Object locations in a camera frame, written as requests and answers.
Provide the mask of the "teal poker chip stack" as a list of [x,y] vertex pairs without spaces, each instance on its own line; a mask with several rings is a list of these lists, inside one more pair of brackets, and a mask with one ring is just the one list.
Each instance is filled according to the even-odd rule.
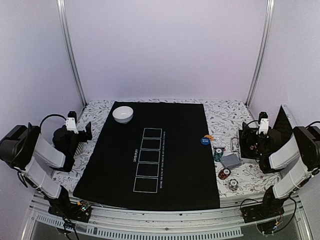
[[214,153],[213,153],[214,161],[220,162],[221,158],[224,154],[225,148],[224,147],[214,147],[213,150],[214,150]]

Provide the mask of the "orange big blind button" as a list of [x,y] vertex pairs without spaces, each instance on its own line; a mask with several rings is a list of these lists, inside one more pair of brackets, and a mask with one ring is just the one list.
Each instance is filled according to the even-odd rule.
[[210,139],[210,141],[213,141],[213,140],[214,140],[214,137],[211,136],[211,135],[208,135],[208,134],[207,134],[205,137],[208,138],[208,139]]

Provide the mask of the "blue small blind button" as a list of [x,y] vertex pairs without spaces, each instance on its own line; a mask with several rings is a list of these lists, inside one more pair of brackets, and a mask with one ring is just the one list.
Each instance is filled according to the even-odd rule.
[[201,142],[201,144],[202,144],[202,145],[205,145],[205,146],[207,146],[207,145],[210,145],[210,144],[211,144],[210,139],[209,139],[209,138],[207,138],[207,137],[202,137],[202,138],[201,138],[201,140],[200,140],[200,142]]

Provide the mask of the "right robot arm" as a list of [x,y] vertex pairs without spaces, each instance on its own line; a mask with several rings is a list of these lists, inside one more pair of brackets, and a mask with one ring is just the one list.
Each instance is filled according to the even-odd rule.
[[320,171],[320,128],[318,121],[307,126],[296,126],[290,139],[277,151],[259,158],[259,168],[265,174],[288,169],[285,176],[264,193],[262,203],[244,207],[248,216],[269,218],[282,212],[283,204]]

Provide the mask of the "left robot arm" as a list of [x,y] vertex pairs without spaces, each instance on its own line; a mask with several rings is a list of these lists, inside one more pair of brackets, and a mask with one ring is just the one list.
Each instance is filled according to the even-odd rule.
[[52,143],[42,136],[41,125],[16,125],[0,141],[0,159],[17,171],[25,186],[31,184],[42,193],[55,214],[88,216],[90,205],[82,200],[71,203],[66,188],[56,183],[37,161],[42,160],[55,171],[71,172],[75,156],[81,151],[79,145],[92,140],[92,124],[78,130],[74,111],[70,111],[64,121],[53,133]]

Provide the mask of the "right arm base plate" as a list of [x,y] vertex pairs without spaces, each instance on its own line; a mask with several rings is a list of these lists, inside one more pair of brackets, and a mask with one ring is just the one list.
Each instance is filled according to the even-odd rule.
[[[248,201],[255,202],[256,204],[244,206],[244,203]],[[244,199],[240,203],[240,211],[245,223],[256,222],[278,216],[280,217],[285,212],[282,206],[266,206],[262,202],[252,198]]]

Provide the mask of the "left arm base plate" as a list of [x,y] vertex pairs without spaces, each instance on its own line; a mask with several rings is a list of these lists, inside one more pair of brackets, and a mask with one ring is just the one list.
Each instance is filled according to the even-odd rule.
[[81,200],[77,203],[71,203],[70,206],[52,204],[48,209],[48,213],[68,220],[88,223],[92,207],[88,202]]

